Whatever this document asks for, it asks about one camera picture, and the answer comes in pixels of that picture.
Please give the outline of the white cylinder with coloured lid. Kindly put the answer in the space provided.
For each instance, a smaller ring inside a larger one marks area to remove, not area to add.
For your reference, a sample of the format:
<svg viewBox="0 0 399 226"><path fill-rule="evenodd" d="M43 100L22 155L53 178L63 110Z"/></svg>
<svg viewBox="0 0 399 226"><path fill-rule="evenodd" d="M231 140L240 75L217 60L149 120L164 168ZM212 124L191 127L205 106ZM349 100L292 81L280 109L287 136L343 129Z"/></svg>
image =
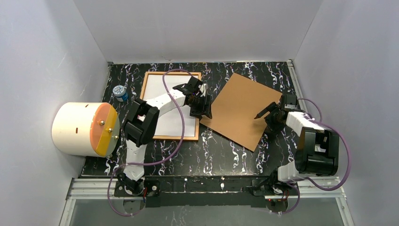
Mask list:
<svg viewBox="0 0 399 226"><path fill-rule="evenodd" d="M109 103L68 102L58 110L52 140L63 153L108 157L120 133L119 115Z"/></svg>

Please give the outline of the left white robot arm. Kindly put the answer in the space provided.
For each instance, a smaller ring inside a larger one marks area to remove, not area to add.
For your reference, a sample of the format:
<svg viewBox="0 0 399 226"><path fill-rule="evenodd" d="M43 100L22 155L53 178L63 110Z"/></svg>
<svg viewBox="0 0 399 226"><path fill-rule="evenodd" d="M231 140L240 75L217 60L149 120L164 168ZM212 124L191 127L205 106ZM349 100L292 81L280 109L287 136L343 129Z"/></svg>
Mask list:
<svg viewBox="0 0 399 226"><path fill-rule="evenodd" d="M127 144L126 166L124 174L128 179L137 182L144 176L145 150L147 144L153 140L159 118L176 109L180 116L180 137L176 149L164 160L172 158L180 149L186 129L182 107L190 107L190 115L196 118L211 117L211 95L207 84L200 79L190 77L183 84L174 86L165 94L142 100L137 98L123 124L123 133Z"/></svg>

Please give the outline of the brown cardboard backing board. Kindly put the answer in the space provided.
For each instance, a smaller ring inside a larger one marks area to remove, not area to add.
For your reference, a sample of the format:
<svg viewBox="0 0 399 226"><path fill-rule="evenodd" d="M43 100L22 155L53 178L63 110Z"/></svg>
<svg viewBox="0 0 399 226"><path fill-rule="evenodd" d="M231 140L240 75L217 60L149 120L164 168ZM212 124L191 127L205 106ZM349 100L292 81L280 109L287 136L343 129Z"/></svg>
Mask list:
<svg viewBox="0 0 399 226"><path fill-rule="evenodd" d="M256 115L282 93L234 73L211 105L212 119L200 123L254 152L266 128Z"/></svg>

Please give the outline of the aluminium rail base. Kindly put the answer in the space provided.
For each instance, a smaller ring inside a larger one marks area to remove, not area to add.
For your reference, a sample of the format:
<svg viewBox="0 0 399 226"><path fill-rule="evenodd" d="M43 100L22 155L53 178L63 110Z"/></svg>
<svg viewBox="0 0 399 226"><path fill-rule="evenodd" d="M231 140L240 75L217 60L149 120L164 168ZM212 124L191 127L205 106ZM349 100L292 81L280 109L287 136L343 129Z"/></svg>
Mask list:
<svg viewBox="0 0 399 226"><path fill-rule="evenodd" d="M151 176L131 196L117 180L71 182L62 226L352 226L343 189L299 182L289 194L255 196L251 177Z"/></svg>

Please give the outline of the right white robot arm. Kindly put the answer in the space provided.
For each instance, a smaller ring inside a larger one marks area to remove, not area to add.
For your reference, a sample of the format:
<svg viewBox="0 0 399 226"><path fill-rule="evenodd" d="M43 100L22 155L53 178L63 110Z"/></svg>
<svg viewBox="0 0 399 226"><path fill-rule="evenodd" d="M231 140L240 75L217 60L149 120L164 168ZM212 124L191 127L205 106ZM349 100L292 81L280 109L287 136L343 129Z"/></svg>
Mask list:
<svg viewBox="0 0 399 226"><path fill-rule="evenodd" d="M261 110L256 119L264 118L265 133L274 136L289 127L299 136L293 161L273 171L273 182L291 182L306 176L333 176L338 170L339 136L317 124L300 109L296 95L285 94L278 103Z"/></svg>

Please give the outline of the small blue white jar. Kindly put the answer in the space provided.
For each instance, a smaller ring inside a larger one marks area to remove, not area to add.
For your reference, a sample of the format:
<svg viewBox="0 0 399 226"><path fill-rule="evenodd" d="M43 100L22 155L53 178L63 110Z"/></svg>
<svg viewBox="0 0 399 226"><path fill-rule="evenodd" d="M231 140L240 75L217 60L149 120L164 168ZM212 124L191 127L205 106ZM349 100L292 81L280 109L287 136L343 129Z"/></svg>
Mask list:
<svg viewBox="0 0 399 226"><path fill-rule="evenodd" d="M119 102L125 102L128 99L128 93L126 91L126 88L122 85L117 85L112 89L112 93L114 97L119 101Z"/></svg>

